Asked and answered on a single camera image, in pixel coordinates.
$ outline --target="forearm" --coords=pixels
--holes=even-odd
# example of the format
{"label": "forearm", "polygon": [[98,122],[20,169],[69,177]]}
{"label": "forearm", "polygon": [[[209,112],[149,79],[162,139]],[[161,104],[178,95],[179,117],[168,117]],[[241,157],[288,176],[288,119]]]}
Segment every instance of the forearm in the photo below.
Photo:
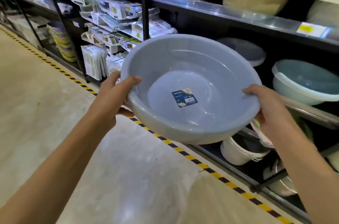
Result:
{"label": "forearm", "polygon": [[337,221],[339,177],[296,126],[272,140],[314,224]]}
{"label": "forearm", "polygon": [[108,131],[83,117],[0,210],[0,223],[55,223]]}

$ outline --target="concrete floor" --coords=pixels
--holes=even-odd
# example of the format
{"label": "concrete floor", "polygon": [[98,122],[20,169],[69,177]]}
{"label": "concrete floor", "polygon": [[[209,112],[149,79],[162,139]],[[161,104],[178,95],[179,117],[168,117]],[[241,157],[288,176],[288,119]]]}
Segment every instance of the concrete floor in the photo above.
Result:
{"label": "concrete floor", "polygon": [[[1,206],[61,143],[95,98],[2,31],[0,44]],[[237,185],[248,191],[243,184]],[[116,127],[99,145],[58,223],[282,222],[144,128],[118,116]]]}

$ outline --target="blue label sticker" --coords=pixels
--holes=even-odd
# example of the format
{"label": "blue label sticker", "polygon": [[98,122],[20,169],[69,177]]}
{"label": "blue label sticker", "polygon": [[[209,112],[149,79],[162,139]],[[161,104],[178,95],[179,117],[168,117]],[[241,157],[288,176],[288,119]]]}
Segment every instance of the blue label sticker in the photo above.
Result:
{"label": "blue label sticker", "polygon": [[179,108],[198,103],[190,89],[175,91],[172,94]]}

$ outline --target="barcode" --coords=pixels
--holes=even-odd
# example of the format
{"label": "barcode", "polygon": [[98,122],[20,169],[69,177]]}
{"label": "barcode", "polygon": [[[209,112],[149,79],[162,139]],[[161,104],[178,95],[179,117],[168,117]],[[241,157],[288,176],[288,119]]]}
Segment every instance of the barcode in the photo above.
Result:
{"label": "barcode", "polygon": [[185,102],[191,102],[191,101],[194,101],[194,98],[185,99]]}

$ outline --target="yellow and black striped tape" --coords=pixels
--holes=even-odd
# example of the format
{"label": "yellow and black striped tape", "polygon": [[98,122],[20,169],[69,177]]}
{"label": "yellow and black striped tape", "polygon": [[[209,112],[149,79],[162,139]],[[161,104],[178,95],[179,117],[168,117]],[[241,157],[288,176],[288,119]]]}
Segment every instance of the yellow and black striped tape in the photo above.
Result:
{"label": "yellow and black striped tape", "polygon": [[[37,50],[33,50],[31,49],[29,46],[27,46],[25,43],[21,42],[15,34],[13,34],[12,32],[10,32],[9,30],[5,30],[3,28],[0,27],[0,29],[2,31],[4,31],[9,37],[13,38],[15,41],[17,41],[19,44],[21,44],[23,47],[25,47],[27,50],[29,50],[30,52],[34,53],[34,55],[38,56],[40,59],[42,59],[44,62],[48,63],[49,65],[51,65],[52,67],[54,67],[55,69],[57,69],[59,72],[61,72],[62,74],[64,74],[65,76],[67,76],[70,80],[76,82],[78,85],[80,85],[81,87],[83,87],[84,89],[86,89],[87,91],[91,92],[92,94],[94,94],[95,96],[97,95],[97,93],[95,93],[92,89],[90,89],[89,87],[87,87],[86,85],[82,84],[80,81],[76,80],[75,78],[73,78],[71,75],[67,74],[65,71],[63,71],[60,67],[57,67],[55,64],[49,62],[48,60],[44,59],[38,52]],[[150,132],[151,134],[155,135],[156,137],[158,137],[160,140],[162,140],[165,144],[169,145],[170,147],[172,147],[174,150],[176,150],[178,153],[180,153],[181,155],[183,155],[185,158],[189,159],[191,162],[195,163],[196,165],[198,165],[201,169],[207,171],[209,174],[211,174],[212,176],[214,176],[215,178],[219,179],[222,183],[224,183],[226,186],[230,187],[231,189],[233,189],[234,191],[238,192],[239,194],[241,194],[243,197],[245,197],[246,199],[248,199],[249,201],[251,201],[252,203],[254,203],[255,205],[257,205],[258,207],[260,207],[261,209],[263,209],[264,211],[266,211],[267,213],[269,213],[270,215],[272,215],[273,217],[275,217],[276,219],[278,219],[279,221],[281,221],[284,224],[293,224],[290,220],[286,219],[285,217],[281,216],[279,213],[277,213],[276,211],[274,211],[273,209],[269,208],[267,205],[263,204],[261,201],[259,201],[258,199],[256,199],[252,194],[244,191],[243,189],[241,189],[240,187],[238,187],[237,185],[233,184],[232,182],[230,182],[228,179],[226,179],[225,177],[223,177],[222,175],[220,175],[218,172],[212,170],[209,166],[205,165],[204,163],[202,163],[201,161],[199,161],[198,159],[196,159],[195,157],[193,157],[192,155],[190,155],[189,153],[185,152],[183,149],[181,149],[180,147],[178,147],[177,145],[175,145],[172,141],[160,136],[157,133],[154,133],[153,131],[151,131],[148,127],[146,127],[143,123],[141,123],[138,119],[131,117],[129,118],[130,120],[132,120],[134,123],[137,123],[139,126],[143,127],[144,129],[146,129],[148,132]]]}

